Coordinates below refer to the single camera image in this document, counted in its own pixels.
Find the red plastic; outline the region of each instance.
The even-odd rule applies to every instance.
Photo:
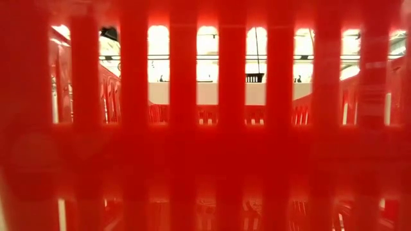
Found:
[[[0,195],[7,230],[59,230],[59,198],[66,230],[340,231],[338,214],[346,231],[411,230],[409,51],[387,65],[390,31],[406,28],[400,9],[400,0],[1,1]],[[50,45],[50,26],[61,23],[71,30],[71,59]],[[98,29],[113,24],[121,28],[121,85],[98,64]],[[170,108],[148,101],[153,24],[170,31]],[[201,25],[219,31],[217,107],[196,106]],[[252,26],[268,33],[261,108],[244,105]],[[315,30],[313,93],[293,102],[293,35],[301,27]],[[361,72],[340,81],[346,28],[362,29]],[[392,72],[394,63],[400,72]],[[73,107],[65,100],[69,81]],[[389,90],[395,103],[386,126]],[[218,122],[202,126],[201,117]],[[263,126],[244,122],[262,117]],[[304,120],[308,125],[294,126]],[[213,209],[196,210],[199,200],[211,200]],[[206,228],[198,225],[205,218]]]

